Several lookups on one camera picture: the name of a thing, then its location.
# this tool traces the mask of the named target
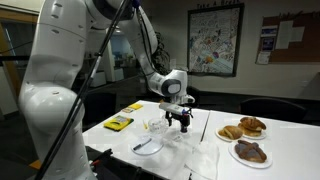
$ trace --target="bulletin board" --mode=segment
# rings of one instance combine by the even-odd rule
[[[288,24],[290,33],[283,33]],[[281,38],[289,42],[280,44]],[[257,61],[261,53],[269,53],[269,63],[320,62],[320,12],[264,17]]]

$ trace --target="yellow box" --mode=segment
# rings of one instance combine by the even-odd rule
[[[126,112],[126,113],[131,113],[132,111],[138,110],[142,107],[143,106],[141,104],[134,103],[134,104],[131,104],[130,106],[122,109],[121,111]]]
[[[119,115],[105,122],[103,124],[103,127],[112,129],[114,131],[121,131],[133,121],[134,120],[132,118],[127,118]]]

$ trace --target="white table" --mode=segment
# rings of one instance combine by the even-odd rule
[[[316,126],[258,118],[266,126],[266,138],[257,142],[271,153],[273,164],[266,169],[255,169],[241,164],[229,153],[229,142],[215,135],[216,128],[237,125],[243,115],[210,111],[204,141],[217,143],[220,151],[218,179],[319,179],[320,128]]]
[[[165,112],[159,109],[159,103],[148,101],[138,101],[143,107],[131,113],[118,112],[118,115],[134,119],[128,127],[120,132],[103,128],[103,122],[83,133],[85,145],[98,151],[105,151],[112,148],[113,156],[124,162],[142,167],[151,173],[167,179],[188,179],[190,170],[184,167],[186,157],[191,153],[192,147],[197,145],[204,132],[209,111],[193,109],[193,119],[188,127],[188,134],[184,135],[183,141],[167,141],[165,146],[156,154],[149,156],[139,156],[134,154],[129,145],[138,139],[139,136],[146,134],[143,128],[143,120],[147,122],[152,118],[162,117]],[[172,139],[180,134],[180,123],[174,121],[172,126],[165,134],[166,139]]]

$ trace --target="white plate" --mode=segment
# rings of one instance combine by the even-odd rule
[[[247,160],[239,158],[239,155],[236,153],[236,150],[234,149],[235,145],[237,145],[237,144],[238,144],[237,141],[234,141],[234,142],[232,142],[230,144],[229,153],[231,154],[231,156],[233,158],[235,158],[240,163],[242,163],[244,165],[247,165],[249,167],[258,168],[258,169],[268,168],[269,166],[271,166],[271,164],[272,164],[272,156],[270,155],[270,153],[265,152],[265,151],[264,151],[264,153],[267,155],[267,160],[264,163],[256,163],[256,162],[251,162],[251,161],[247,161]]]
[[[243,134],[243,137],[248,138],[248,139],[254,139],[254,140],[260,140],[260,139],[264,139],[267,137],[267,133],[265,131],[261,131],[261,135],[260,136],[248,136]]]
[[[151,141],[143,145],[141,148],[134,150],[134,148],[139,144],[144,144],[151,138]],[[163,147],[162,139],[154,136],[140,136],[135,142],[130,145],[131,150],[142,156],[151,155],[160,151]]]
[[[239,139],[229,139],[229,138],[227,138],[227,137],[225,137],[225,136],[221,136],[220,134],[219,134],[219,131],[221,130],[221,129],[223,129],[223,128],[217,128],[216,129],[216,135],[218,136],[218,138],[220,138],[220,139],[222,139],[222,140],[224,140],[224,141],[227,141],[227,142],[232,142],[232,141],[236,141],[236,140],[239,140],[239,139],[241,139],[241,137],[239,138]]]

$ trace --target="framed poster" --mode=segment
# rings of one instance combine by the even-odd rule
[[[244,4],[188,11],[192,75],[236,76]]]

